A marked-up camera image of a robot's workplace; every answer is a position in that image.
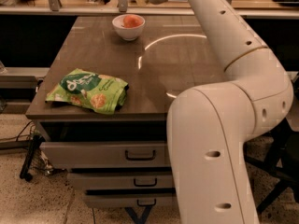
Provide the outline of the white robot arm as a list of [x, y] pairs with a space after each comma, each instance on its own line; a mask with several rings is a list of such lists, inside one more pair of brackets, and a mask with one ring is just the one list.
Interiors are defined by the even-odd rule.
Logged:
[[181, 223], [260, 224], [243, 146], [287, 116], [292, 83], [273, 51], [226, 0], [188, 2], [227, 79], [187, 89], [168, 111]]

